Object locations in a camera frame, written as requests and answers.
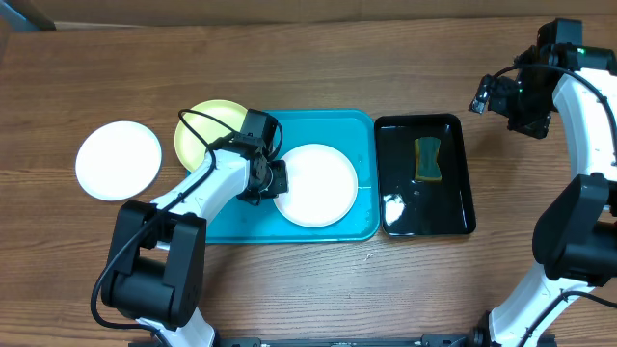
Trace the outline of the pinkish white round plate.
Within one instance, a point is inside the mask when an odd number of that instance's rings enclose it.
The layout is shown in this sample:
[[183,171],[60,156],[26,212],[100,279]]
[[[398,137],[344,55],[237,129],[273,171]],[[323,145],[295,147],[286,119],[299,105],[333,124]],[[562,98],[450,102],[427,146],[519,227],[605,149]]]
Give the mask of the pinkish white round plate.
[[353,207],[359,179],[351,161],[321,144],[295,147],[282,160],[288,191],[274,199],[285,219],[300,227],[327,227]]

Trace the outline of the green and yellow sponge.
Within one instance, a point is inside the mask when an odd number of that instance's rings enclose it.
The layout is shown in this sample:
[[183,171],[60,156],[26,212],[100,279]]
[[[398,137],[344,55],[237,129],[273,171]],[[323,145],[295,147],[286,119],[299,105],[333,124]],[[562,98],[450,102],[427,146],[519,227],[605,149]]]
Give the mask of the green and yellow sponge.
[[415,139],[415,180],[440,182],[441,170],[438,164],[441,140],[435,137],[420,137]]

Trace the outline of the yellow-green round plate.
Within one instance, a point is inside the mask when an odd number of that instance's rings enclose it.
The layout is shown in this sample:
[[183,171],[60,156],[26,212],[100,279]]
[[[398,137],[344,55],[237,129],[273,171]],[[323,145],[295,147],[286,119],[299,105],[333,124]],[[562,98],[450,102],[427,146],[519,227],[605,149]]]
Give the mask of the yellow-green round plate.
[[[244,106],[222,99],[202,102],[192,107],[192,110],[212,116],[236,131],[241,129],[248,112]],[[215,120],[193,113],[185,113],[184,119],[209,144],[228,134],[228,130]],[[206,154],[203,143],[181,121],[175,129],[174,149],[178,160],[188,172],[196,170]]]

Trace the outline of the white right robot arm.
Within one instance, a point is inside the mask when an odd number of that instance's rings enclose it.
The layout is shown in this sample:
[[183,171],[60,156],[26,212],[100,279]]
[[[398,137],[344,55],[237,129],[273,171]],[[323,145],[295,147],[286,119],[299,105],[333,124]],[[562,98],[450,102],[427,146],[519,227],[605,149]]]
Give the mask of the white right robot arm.
[[560,115],[570,184],[533,231],[534,262],[510,296],[488,311],[465,346],[552,346],[546,329],[578,298],[616,276],[616,57],[574,41],[537,43],[505,69],[485,76],[469,108],[489,109],[511,130],[541,139]]

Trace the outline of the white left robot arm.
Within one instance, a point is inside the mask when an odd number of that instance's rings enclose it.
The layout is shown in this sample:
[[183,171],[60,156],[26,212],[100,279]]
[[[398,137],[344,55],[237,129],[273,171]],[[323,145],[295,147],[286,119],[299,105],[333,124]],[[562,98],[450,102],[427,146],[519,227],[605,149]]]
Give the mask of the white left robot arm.
[[206,229],[235,198],[259,204],[287,190],[280,148],[251,134],[205,146],[202,163],[172,191],[120,209],[90,309],[101,326],[144,330],[158,346],[212,346],[198,308]]

